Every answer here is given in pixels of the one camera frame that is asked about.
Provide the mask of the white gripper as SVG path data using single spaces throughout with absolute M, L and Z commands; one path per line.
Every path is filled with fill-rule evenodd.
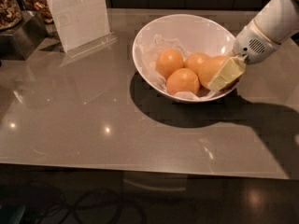
M 232 53 L 219 71 L 208 83 L 211 91 L 222 91 L 231 87 L 245 74 L 246 64 L 256 64 L 266 60 L 278 50 L 280 44 L 270 40 L 252 20 L 235 38 Z

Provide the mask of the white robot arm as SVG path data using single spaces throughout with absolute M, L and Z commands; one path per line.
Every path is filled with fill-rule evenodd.
M 213 92 L 226 90 L 244 75 L 247 65 L 266 60 L 298 32 L 299 0 L 270 0 L 237 35 L 208 88 Z

